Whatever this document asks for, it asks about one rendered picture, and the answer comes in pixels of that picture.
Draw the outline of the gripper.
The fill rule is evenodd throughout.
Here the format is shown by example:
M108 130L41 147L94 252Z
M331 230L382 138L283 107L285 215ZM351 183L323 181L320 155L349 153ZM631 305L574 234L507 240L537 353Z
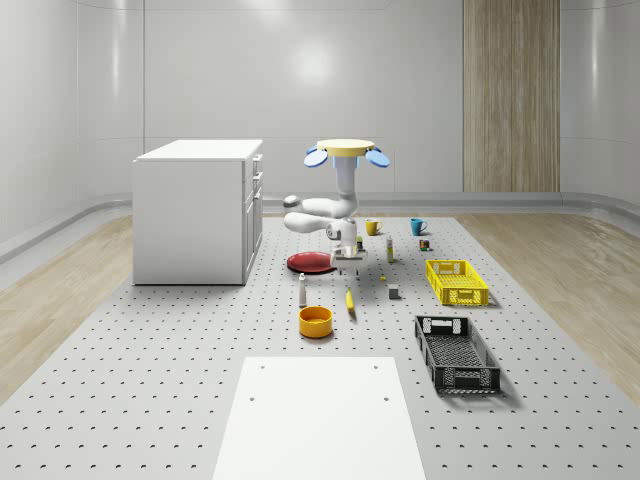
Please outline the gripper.
M343 248L336 248L331 253L330 265L336 268L339 274L343 271L351 271L355 277L358 277L360 271L367 265L368 252L366 250L358 250L352 256L346 256Z

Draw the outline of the white cabinet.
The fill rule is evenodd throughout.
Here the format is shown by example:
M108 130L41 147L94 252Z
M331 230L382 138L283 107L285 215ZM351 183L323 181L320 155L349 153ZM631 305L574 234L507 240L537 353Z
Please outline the white cabinet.
M262 236L262 140L176 140L133 172L133 281L246 283Z

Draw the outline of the yellow bowl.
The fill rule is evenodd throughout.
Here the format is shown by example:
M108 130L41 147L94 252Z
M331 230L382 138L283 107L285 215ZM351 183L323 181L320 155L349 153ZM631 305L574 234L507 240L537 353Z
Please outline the yellow bowl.
M333 331L332 312L322 306L307 306L299 311L299 332L308 338L322 338Z

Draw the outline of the yellow basket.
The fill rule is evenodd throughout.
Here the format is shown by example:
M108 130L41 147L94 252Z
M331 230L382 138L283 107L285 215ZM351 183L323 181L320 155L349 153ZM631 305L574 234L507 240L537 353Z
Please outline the yellow basket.
M427 260L426 277L443 305L488 304L488 286L466 260Z

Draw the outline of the white board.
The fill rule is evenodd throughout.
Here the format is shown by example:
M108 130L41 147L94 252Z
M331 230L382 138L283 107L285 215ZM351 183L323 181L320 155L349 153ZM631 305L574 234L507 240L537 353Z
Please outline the white board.
M425 480L394 359L246 358L213 480Z

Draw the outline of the dark grey basket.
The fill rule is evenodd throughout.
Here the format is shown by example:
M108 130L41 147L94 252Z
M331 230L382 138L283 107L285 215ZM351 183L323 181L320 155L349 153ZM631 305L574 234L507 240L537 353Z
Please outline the dark grey basket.
M416 315L414 322L414 335L436 390L500 390L501 369L469 318Z

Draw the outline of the red plate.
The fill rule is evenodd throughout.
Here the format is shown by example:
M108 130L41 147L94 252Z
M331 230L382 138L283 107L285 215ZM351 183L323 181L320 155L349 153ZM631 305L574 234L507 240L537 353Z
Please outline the red plate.
M305 274L324 274L335 270L331 255L325 252L300 252L287 259L290 270Z

